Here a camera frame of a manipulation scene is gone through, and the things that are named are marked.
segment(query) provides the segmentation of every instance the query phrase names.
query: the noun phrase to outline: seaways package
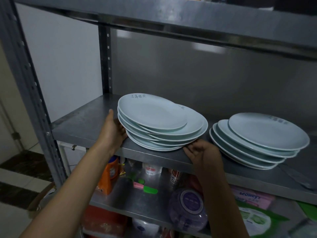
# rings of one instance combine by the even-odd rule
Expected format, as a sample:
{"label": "seaways package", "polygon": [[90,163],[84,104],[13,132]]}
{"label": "seaways package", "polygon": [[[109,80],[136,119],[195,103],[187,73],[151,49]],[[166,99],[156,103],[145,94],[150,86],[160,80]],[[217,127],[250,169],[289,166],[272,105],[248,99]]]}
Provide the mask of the seaways package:
{"label": "seaways package", "polygon": [[250,237],[271,237],[279,222],[289,220],[269,210],[264,210],[238,200],[236,200],[236,203]]}
{"label": "seaways package", "polygon": [[265,210],[270,206],[272,201],[275,200],[275,196],[271,194],[254,191],[235,185],[230,185],[230,187],[236,200],[246,202]]}

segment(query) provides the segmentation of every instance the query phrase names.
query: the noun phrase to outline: hand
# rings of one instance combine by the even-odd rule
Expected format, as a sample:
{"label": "hand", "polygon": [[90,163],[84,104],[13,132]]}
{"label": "hand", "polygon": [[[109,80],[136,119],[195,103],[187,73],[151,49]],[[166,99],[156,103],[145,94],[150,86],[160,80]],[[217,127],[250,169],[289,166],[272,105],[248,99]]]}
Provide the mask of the hand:
{"label": "hand", "polygon": [[113,119],[113,110],[110,109],[96,142],[97,146],[107,149],[109,155],[113,156],[127,137],[125,128],[118,119]]}
{"label": "hand", "polygon": [[200,139],[183,149],[185,154],[192,161],[196,176],[202,186],[205,181],[207,181],[207,183],[209,182],[206,176],[211,172],[218,173],[219,171],[224,174],[221,154],[215,145]]}

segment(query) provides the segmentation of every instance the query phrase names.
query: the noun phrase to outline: door hinge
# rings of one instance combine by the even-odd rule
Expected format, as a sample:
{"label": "door hinge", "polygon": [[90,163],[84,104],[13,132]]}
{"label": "door hinge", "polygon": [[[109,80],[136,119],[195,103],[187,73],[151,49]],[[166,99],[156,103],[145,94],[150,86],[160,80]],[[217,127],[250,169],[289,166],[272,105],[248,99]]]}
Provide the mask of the door hinge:
{"label": "door hinge", "polygon": [[14,132],[11,134],[13,140],[21,139],[21,136],[18,132]]}

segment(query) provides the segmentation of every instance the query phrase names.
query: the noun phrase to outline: purple container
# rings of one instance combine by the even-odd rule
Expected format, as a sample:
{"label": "purple container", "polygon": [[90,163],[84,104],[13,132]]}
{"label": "purple container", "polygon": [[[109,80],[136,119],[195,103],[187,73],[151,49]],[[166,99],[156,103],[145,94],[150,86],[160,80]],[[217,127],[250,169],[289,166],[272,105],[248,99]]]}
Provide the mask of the purple container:
{"label": "purple container", "polygon": [[175,226],[187,232],[200,231],[208,222],[203,199],[192,189],[176,190],[169,201],[168,213]]}

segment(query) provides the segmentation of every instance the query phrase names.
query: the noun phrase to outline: pink package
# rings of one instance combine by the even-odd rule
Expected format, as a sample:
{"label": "pink package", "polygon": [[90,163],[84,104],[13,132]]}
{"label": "pink package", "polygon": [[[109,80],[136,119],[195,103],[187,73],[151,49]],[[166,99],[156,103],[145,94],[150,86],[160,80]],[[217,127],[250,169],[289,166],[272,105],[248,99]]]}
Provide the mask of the pink package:
{"label": "pink package", "polygon": [[264,210],[266,210],[270,206],[271,202],[275,200],[274,195],[235,185],[230,185],[230,187],[236,200],[246,202]]}

